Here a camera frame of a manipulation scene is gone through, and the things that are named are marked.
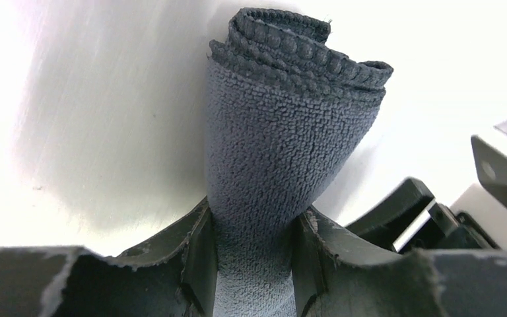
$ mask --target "gray cloth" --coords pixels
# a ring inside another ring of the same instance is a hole
[[[290,224],[376,119],[393,69],[324,46],[330,25],[242,9],[211,41],[207,197],[217,231],[215,316],[296,316]]]

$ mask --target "white background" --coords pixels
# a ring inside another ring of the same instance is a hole
[[[0,246],[117,254],[204,195],[211,38],[240,7],[331,20],[329,47],[395,72],[318,199],[347,224],[404,177],[451,204],[469,137],[507,118],[507,1],[0,0]]]

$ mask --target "folded towel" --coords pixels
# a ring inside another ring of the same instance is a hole
[[[290,224],[370,129],[393,69],[324,46],[328,23],[242,9],[211,41],[207,197],[217,232],[215,316],[296,316]]]

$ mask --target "fabric fold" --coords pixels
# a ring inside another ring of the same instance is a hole
[[[290,224],[372,126],[393,69],[328,49],[330,25],[296,13],[246,8],[228,30],[207,74],[215,316],[295,316]]]

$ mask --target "gray towel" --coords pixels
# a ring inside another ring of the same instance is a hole
[[[211,41],[207,197],[217,231],[215,316],[296,316],[290,224],[376,119],[393,69],[324,46],[330,25],[242,9]]]

